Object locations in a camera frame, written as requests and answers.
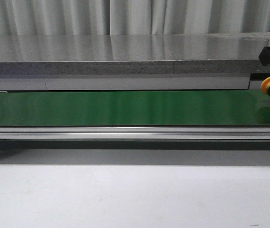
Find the white pleated curtain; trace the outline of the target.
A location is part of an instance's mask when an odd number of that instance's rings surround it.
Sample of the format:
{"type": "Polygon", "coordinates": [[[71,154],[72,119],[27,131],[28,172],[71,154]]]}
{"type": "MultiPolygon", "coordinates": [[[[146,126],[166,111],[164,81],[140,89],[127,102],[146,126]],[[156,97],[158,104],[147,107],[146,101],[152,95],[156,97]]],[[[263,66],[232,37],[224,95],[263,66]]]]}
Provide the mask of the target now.
{"type": "Polygon", "coordinates": [[[270,0],[0,0],[0,35],[270,31],[270,0]]]}

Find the dark grey stone counter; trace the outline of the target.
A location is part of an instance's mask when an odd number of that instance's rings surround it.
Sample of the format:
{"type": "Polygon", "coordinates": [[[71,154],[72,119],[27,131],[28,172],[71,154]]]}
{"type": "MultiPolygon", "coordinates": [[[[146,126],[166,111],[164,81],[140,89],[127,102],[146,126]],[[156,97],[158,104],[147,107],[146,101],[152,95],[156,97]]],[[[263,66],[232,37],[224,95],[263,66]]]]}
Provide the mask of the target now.
{"type": "Polygon", "coordinates": [[[270,33],[0,36],[0,91],[256,89],[270,33]]]}

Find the aluminium conveyor frame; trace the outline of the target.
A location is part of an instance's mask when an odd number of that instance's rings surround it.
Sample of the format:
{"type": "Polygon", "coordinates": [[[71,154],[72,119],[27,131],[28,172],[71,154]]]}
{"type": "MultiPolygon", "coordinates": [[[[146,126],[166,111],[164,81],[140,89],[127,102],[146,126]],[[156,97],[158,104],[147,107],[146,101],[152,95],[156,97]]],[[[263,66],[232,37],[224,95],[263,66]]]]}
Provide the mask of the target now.
{"type": "Polygon", "coordinates": [[[0,127],[0,162],[270,166],[270,126],[0,127]]]}

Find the green conveyor belt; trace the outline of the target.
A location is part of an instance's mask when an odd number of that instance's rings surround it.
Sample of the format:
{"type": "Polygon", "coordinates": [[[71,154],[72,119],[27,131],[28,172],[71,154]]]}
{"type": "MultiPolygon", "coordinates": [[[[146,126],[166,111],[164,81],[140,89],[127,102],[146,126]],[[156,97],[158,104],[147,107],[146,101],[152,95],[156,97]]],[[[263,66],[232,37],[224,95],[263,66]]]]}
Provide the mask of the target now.
{"type": "Polygon", "coordinates": [[[0,93],[0,126],[270,125],[258,90],[0,93]]]}

